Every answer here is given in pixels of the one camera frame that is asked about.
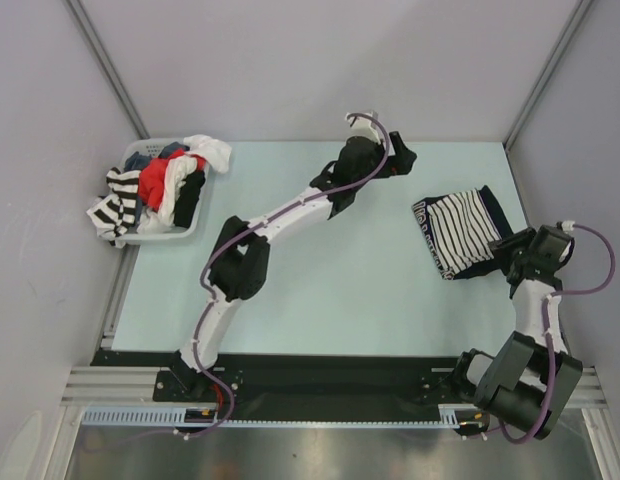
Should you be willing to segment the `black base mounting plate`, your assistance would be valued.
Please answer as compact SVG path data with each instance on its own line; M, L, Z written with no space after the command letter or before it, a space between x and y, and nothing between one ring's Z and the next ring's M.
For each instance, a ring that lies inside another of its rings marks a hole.
M93 366L160 367L156 402L209 403L241 419L328 412L341 420L422 417L428 409L462 405L452 391L453 357L365 357L230 354L218 357L212 380L190 393L170 372L175 353L100 350Z

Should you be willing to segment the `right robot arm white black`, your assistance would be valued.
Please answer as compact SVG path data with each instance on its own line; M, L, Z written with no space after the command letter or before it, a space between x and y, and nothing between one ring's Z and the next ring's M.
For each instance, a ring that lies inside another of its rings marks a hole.
M581 361L561 338L558 319L562 282L574 239L554 226L527 228L489 244L510 286L515 329L492 356L472 349L461 354L451 376L453 393L523 435L513 443L546 438L576 388Z

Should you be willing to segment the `aluminium extrusion rail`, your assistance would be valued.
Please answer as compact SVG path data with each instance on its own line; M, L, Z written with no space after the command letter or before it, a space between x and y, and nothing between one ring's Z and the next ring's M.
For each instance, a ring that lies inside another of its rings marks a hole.
M61 405L150 405L160 367L74 367L61 396ZM567 402L568 408L607 408L599 377L585 368Z

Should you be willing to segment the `grey plastic laundry basket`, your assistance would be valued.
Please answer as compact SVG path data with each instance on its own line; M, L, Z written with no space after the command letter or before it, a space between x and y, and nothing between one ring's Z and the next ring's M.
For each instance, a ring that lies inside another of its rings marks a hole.
M124 155L127 154L131 150L131 147L137 142L169 143L172 141L178 141L180 143L183 143L183 138L151 138L147 140L138 140L133 142L126 148ZM178 150L170 157L181 154L190 155L188 151L184 152L182 150ZM121 170L125 171L123 169L123 158L121 160ZM215 172L207 162L203 171L205 172L206 180L211 173ZM131 228L126 235L121 237L121 241L124 242L124 245L141 245L143 243L150 242L178 240L190 236L192 233L194 233L195 228L199 223L200 214L203 210L205 189L206 182L201 189L199 202L195 210L192 224L189 228L180 228L174 226L173 222L175 203L174 205L169 205L167 197L164 197L160 209L158 211L154 211L153 209L144 204L138 194L136 225Z

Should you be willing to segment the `grey blue tank top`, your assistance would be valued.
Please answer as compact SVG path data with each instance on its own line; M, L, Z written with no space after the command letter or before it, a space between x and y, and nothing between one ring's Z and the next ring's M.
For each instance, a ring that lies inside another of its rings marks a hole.
M143 170L153 159L167 159L178 150L187 152L190 148L178 141L169 143L137 142L124 155L123 169L125 171Z

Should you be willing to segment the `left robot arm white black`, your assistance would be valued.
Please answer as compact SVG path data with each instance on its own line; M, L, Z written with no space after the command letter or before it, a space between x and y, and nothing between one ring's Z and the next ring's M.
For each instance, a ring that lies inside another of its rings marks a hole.
M293 200L249 221L228 218L200 277L208 292L192 338L174 355L170 372L187 398L204 397L211 387L210 369L238 307L264 286L272 247L317 223L328 221L354 203L369 181L411 172L417 154L397 131L383 140L347 139L329 162Z

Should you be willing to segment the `black white striped tank top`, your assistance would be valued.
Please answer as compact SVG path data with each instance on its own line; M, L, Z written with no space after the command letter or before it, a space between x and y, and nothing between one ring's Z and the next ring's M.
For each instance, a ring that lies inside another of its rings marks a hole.
M97 236L119 248L121 237L136 225L140 171L111 168L105 177L109 193L97 200L86 215Z

